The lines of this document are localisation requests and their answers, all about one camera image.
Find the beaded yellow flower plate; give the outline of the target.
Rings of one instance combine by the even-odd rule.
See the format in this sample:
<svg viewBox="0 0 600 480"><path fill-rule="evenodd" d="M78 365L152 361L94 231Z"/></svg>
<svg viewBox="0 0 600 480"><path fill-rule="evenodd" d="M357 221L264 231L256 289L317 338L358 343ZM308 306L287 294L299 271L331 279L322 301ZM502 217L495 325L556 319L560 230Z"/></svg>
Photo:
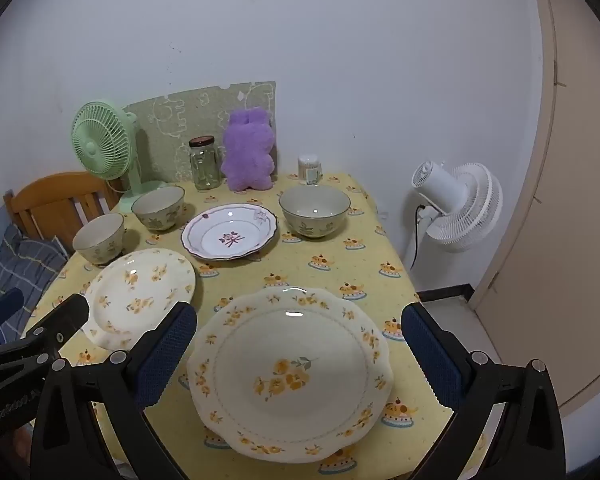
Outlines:
<svg viewBox="0 0 600 480"><path fill-rule="evenodd" d="M129 350L196 287L194 267L171 249L131 252L101 270L88 286L85 336L99 348Z"/></svg>

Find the scalloped yellow flower plate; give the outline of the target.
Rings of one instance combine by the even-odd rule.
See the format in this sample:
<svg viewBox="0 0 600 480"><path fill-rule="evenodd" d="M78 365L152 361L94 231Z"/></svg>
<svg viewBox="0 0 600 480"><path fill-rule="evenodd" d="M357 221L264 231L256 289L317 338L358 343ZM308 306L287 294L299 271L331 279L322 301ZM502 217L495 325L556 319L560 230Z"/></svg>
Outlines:
<svg viewBox="0 0 600 480"><path fill-rule="evenodd" d="M317 462L361 440L393 386L390 351L354 302L324 289L270 287L234 299L193 339L189 391L234 451Z"/></svg>

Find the red pattern white plate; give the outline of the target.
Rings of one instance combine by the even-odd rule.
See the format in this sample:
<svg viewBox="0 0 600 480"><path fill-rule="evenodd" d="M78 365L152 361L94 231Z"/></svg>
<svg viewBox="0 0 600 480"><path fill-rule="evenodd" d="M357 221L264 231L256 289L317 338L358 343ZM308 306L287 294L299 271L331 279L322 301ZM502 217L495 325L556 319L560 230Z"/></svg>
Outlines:
<svg viewBox="0 0 600 480"><path fill-rule="evenodd" d="M230 261L258 252L276 232L277 218L268 208L228 204L197 214L183 229L181 242L198 259Z"/></svg>

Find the large floral ceramic bowl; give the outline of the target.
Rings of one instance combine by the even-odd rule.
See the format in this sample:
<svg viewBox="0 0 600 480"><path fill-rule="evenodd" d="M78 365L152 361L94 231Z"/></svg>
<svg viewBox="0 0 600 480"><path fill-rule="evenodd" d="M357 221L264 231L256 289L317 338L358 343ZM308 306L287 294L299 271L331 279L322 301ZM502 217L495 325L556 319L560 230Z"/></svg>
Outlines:
<svg viewBox="0 0 600 480"><path fill-rule="evenodd" d="M307 238L340 230L351 206L350 197L338 188L308 184L287 188L278 203L291 232Z"/></svg>

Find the blue plaid cloth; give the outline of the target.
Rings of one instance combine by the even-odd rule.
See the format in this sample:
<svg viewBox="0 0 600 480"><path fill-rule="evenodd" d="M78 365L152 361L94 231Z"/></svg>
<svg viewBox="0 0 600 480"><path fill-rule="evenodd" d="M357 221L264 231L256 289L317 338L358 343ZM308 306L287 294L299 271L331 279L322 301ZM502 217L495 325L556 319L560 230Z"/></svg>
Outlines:
<svg viewBox="0 0 600 480"><path fill-rule="evenodd" d="M61 242L34 240L14 224L4 231L0 241L0 298L12 288L23 294L23 306L0 325L0 344L18 339L33 311L68 261Z"/></svg>

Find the orange wooden chair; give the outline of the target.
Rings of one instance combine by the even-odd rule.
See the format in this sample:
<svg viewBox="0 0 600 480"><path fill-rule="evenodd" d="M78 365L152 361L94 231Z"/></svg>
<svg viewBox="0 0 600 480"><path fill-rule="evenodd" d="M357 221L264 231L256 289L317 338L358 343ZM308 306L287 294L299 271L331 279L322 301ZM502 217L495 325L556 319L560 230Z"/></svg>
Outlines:
<svg viewBox="0 0 600 480"><path fill-rule="evenodd" d="M120 179L102 180L84 171L42 177L19 193L7 191L4 204L10 220L32 240L57 238L70 254L77 232L106 210L114 209L124 193Z"/></svg>

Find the beige door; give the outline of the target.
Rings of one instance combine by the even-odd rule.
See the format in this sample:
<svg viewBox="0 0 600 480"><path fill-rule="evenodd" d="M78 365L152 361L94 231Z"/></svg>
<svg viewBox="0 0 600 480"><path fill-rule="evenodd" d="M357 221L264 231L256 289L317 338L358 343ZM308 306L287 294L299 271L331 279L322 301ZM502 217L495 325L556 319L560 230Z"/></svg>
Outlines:
<svg viewBox="0 0 600 480"><path fill-rule="evenodd" d="M543 361L559 411L600 393L600 21L536 0L542 98L529 167L471 307L500 358Z"/></svg>

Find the green desk fan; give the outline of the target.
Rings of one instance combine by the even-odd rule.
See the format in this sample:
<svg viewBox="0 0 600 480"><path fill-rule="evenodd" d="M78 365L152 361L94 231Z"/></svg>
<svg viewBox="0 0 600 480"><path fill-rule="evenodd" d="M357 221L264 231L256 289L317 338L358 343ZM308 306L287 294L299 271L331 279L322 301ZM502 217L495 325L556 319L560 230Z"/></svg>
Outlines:
<svg viewBox="0 0 600 480"><path fill-rule="evenodd" d="M106 100L85 103L74 116L70 138L83 167L106 182L125 178L129 188L121 193L119 208L130 212L140 196L163 188L162 181L143 181L137 157L137 116Z"/></svg>

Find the glass jar black lid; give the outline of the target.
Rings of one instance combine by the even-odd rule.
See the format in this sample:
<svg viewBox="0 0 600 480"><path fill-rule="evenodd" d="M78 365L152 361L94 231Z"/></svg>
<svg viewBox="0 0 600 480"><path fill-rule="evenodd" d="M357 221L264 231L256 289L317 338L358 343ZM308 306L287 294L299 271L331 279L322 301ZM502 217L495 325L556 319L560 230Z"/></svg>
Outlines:
<svg viewBox="0 0 600 480"><path fill-rule="evenodd" d="M188 146L196 189L208 191L217 188L221 184L221 174L214 136L197 136L189 140Z"/></svg>

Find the white standing fan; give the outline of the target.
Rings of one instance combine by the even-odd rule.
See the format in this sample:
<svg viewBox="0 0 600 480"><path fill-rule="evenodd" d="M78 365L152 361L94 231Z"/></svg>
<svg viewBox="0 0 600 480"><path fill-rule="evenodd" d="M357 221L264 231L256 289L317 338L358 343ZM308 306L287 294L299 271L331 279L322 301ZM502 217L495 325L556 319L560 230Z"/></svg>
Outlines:
<svg viewBox="0 0 600 480"><path fill-rule="evenodd" d="M414 248L429 237L445 252L464 252L493 231L502 212L501 183L478 162L449 171L427 160L414 171L412 188L426 202L416 212Z"/></svg>

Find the purple plush toy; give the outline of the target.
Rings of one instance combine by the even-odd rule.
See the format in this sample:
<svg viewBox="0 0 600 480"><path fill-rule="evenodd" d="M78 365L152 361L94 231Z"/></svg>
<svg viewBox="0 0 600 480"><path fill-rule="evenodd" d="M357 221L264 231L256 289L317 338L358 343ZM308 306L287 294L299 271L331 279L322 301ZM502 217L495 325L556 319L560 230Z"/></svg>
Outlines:
<svg viewBox="0 0 600 480"><path fill-rule="evenodd" d="M221 171L231 191L272 188L275 169L271 155L275 134L261 107L234 110L223 134L225 155Z"/></svg>

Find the yellow patterned tablecloth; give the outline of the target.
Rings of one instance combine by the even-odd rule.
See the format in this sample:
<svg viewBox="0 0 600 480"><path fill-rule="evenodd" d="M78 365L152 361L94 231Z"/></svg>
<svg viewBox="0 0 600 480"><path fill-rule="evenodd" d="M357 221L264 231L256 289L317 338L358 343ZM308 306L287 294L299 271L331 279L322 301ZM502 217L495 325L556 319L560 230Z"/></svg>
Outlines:
<svg viewBox="0 0 600 480"><path fill-rule="evenodd" d="M346 174L327 184L352 200L338 234L302 240L280 222L268 246L245 259L193 260L192 287L198 320L205 323L230 300L271 286L326 289L358 305L375 322L376 336L390 350L394 386L378 404L380 421L355 445L313 464L283 465L253 460L231 450L200 421L189 393L186 366L176 369L160 402L148 408L151 425L192 479L403 479L416 468L448 422L412 352L400 335L400 314L416 300L375 205Z"/></svg>

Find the green cartoon mat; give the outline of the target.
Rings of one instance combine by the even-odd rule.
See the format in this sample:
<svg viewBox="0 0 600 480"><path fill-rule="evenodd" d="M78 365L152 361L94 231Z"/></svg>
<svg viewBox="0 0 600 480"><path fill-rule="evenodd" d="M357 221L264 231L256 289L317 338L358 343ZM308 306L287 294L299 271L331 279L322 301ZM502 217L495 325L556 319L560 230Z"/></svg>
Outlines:
<svg viewBox="0 0 600 480"><path fill-rule="evenodd" d="M192 180L190 139L213 136L223 153L223 133L233 110L261 107L274 124L275 104L276 83L256 81L175 92L127 105L140 125L136 136L140 176L145 181Z"/></svg>

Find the cotton swab container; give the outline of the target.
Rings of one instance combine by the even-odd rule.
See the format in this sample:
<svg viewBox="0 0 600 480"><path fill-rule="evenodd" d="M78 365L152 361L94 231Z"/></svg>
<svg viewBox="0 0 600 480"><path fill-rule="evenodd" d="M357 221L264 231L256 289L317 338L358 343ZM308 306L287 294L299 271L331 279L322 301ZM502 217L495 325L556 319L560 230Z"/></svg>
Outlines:
<svg viewBox="0 0 600 480"><path fill-rule="evenodd" d="M317 185L322 178L322 164L314 154L298 157L298 178L306 185Z"/></svg>

